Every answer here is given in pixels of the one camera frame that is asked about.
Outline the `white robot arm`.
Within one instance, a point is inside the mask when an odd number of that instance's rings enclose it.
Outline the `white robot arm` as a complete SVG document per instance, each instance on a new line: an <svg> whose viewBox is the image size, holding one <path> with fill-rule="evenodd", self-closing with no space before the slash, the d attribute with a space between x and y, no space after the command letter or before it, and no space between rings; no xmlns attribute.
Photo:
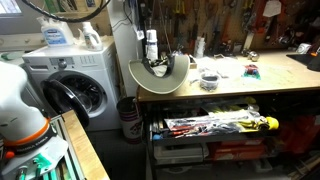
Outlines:
<svg viewBox="0 0 320 180"><path fill-rule="evenodd" d="M50 119L22 100L27 81L20 66L0 63L1 180L36 180L54 170L68 150Z"/></svg>

